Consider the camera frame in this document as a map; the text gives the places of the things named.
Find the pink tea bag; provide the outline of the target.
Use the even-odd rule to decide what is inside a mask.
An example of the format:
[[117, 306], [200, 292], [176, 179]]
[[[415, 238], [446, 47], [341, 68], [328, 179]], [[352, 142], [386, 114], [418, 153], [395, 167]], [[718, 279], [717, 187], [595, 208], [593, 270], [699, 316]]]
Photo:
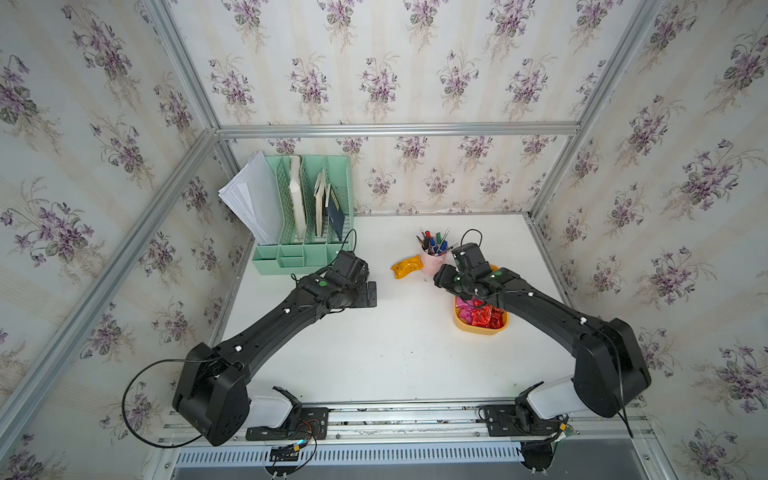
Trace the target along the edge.
[[455, 314], [462, 323], [467, 325], [473, 323], [472, 312], [474, 309], [475, 302], [473, 300], [465, 301], [461, 298], [455, 299]]

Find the red tea bag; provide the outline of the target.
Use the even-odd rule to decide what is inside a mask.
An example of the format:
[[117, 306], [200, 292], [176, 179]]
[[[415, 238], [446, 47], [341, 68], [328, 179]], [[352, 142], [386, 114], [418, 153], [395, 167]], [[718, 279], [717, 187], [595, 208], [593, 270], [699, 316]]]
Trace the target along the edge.
[[504, 312], [491, 305], [476, 305], [472, 317], [473, 327], [498, 330], [505, 326]]

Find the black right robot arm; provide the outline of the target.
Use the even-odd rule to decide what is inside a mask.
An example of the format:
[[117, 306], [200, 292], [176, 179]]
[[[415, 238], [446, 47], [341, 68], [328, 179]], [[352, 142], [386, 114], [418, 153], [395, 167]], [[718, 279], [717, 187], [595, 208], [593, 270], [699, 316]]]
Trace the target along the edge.
[[569, 351], [575, 360], [572, 376], [524, 394], [527, 408], [542, 419], [585, 410], [612, 418], [651, 386], [635, 333], [619, 318], [604, 321], [584, 314], [506, 268], [485, 269], [472, 277], [443, 265], [433, 280], [462, 300], [479, 300], [522, 318]]

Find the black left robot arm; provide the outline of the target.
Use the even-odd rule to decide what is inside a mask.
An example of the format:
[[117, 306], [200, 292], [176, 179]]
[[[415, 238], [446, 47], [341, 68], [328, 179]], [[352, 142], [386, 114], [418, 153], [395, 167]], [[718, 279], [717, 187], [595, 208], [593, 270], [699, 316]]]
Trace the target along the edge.
[[200, 343], [187, 354], [172, 400], [180, 414], [212, 446], [230, 440], [250, 411], [247, 386], [288, 341], [323, 317], [377, 306], [377, 285], [316, 273], [300, 278], [274, 309], [214, 347]]

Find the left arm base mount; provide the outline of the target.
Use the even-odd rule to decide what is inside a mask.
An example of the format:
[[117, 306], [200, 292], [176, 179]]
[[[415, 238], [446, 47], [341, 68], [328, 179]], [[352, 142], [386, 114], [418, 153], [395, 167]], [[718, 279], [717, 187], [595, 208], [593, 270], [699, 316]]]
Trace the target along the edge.
[[330, 410], [304, 405], [282, 387], [251, 398], [244, 423], [248, 441], [324, 440], [327, 437]]

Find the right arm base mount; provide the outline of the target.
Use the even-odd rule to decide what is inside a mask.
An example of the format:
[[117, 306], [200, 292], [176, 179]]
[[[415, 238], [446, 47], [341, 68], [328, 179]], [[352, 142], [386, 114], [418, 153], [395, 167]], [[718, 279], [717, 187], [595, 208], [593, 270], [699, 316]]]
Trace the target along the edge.
[[539, 416], [529, 402], [530, 393], [543, 383], [539, 382], [520, 393], [512, 404], [483, 405], [478, 408], [478, 417], [486, 425], [491, 437], [544, 437], [556, 439], [567, 428], [569, 416], [556, 415], [551, 418]]

